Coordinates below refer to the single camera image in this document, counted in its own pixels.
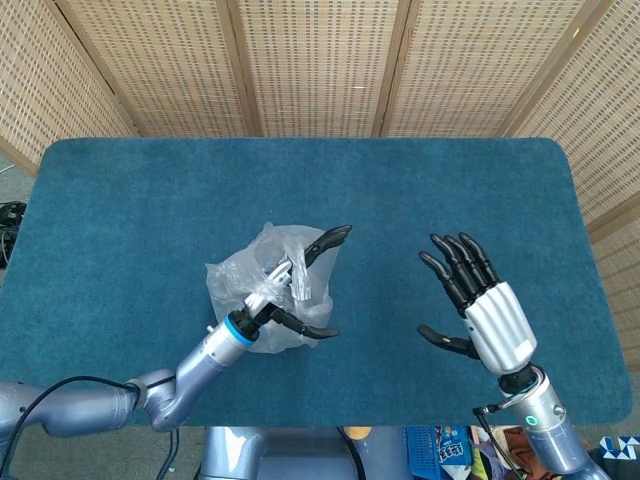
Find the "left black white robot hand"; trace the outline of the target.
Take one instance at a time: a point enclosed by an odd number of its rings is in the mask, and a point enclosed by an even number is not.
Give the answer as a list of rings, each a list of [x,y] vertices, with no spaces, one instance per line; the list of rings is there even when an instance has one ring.
[[[268,325],[275,324],[312,341],[339,335],[336,329],[305,321],[314,313],[322,314],[326,310],[323,304],[306,305],[312,295],[309,269],[325,252],[340,247],[351,230],[350,225],[337,226],[308,245],[296,243],[282,247],[278,262],[250,289],[243,308],[229,314],[244,338],[255,342]]]

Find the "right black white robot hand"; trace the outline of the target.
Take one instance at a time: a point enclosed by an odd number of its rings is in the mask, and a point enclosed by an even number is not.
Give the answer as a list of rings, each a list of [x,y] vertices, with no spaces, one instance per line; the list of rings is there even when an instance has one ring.
[[[444,259],[421,251],[421,261],[435,274],[463,320],[465,338],[441,334],[427,325],[418,332],[432,345],[478,360],[498,377],[499,388],[515,395],[533,387],[531,359],[537,339],[511,286],[501,280],[484,248],[470,235],[432,233]]]

